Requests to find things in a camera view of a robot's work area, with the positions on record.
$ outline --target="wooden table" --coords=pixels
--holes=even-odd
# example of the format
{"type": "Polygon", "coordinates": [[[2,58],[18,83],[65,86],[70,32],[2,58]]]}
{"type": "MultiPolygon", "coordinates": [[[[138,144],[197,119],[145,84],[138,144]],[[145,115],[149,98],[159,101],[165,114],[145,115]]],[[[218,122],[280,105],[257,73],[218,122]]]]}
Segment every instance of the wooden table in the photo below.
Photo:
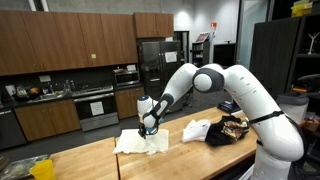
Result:
{"type": "Polygon", "coordinates": [[[114,137],[52,154],[58,180],[119,179],[114,137]]]}
{"type": "Polygon", "coordinates": [[[182,143],[182,130],[192,120],[212,123],[227,115],[211,108],[160,125],[169,130],[169,151],[165,154],[118,154],[121,179],[210,179],[255,154],[257,135],[250,128],[235,144],[210,147],[205,142],[182,143]]]}

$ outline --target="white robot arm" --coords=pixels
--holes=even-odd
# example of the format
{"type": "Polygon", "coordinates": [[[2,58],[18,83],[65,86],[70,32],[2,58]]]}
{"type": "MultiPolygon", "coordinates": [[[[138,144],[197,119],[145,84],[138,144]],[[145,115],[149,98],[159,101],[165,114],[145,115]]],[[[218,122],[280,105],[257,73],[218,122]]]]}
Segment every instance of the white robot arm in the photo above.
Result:
{"type": "Polygon", "coordinates": [[[200,69],[188,63],[181,66],[155,106],[148,96],[138,100],[139,134],[157,133],[167,109],[192,86],[202,93],[225,89],[246,114],[259,137],[251,179],[287,179],[291,162],[304,153],[302,137],[261,83],[241,65],[228,69],[218,64],[200,69]]]}

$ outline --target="kitchen cabinet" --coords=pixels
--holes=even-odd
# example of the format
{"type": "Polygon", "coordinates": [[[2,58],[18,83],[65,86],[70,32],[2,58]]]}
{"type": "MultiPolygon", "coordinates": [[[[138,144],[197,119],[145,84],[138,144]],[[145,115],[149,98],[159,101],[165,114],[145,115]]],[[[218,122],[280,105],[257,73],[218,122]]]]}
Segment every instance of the kitchen cabinet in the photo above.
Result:
{"type": "Polygon", "coordinates": [[[2,75],[8,75],[8,74],[9,74],[9,71],[8,71],[8,69],[7,69],[6,63],[4,62],[1,54],[0,54],[0,63],[1,63],[1,66],[0,66],[0,76],[2,76],[2,75]]]}
{"type": "Polygon", "coordinates": [[[137,100],[142,95],[144,95],[143,87],[115,91],[119,119],[138,114],[137,100]]]}
{"type": "Polygon", "coordinates": [[[69,69],[89,66],[77,13],[53,13],[69,69]]]}
{"type": "Polygon", "coordinates": [[[100,14],[79,13],[80,25],[87,50],[87,60],[92,67],[111,65],[107,54],[100,14]]]}
{"type": "Polygon", "coordinates": [[[173,14],[134,13],[137,38],[173,37],[173,14]]]}
{"type": "Polygon", "coordinates": [[[110,64],[138,62],[132,15],[101,14],[110,64]]]}
{"type": "Polygon", "coordinates": [[[67,69],[67,62],[52,12],[22,11],[40,71],[67,69]]]}
{"type": "Polygon", "coordinates": [[[300,18],[257,23],[249,70],[276,99],[286,92],[300,18]]]}
{"type": "Polygon", "coordinates": [[[14,109],[28,141],[80,129],[73,100],[14,109]]]}
{"type": "Polygon", "coordinates": [[[21,12],[0,11],[0,27],[1,62],[7,67],[1,75],[40,71],[21,12]]]}

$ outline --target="faucet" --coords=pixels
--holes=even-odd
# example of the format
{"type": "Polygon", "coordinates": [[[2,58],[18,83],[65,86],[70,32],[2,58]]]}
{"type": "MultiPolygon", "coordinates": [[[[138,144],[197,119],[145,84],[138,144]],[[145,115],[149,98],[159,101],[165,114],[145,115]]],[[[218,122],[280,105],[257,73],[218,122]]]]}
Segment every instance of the faucet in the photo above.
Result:
{"type": "Polygon", "coordinates": [[[50,84],[50,82],[48,82],[48,85],[49,85],[49,89],[50,89],[51,93],[53,94],[54,90],[53,90],[52,84],[50,84]]]}

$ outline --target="oven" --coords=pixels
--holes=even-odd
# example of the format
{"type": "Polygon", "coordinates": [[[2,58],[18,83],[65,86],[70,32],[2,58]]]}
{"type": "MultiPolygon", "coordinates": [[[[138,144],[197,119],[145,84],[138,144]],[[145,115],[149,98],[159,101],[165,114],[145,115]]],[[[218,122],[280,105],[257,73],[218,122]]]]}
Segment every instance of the oven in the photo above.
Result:
{"type": "Polygon", "coordinates": [[[74,103],[83,131],[119,123],[113,87],[85,88],[73,93],[74,103]]]}

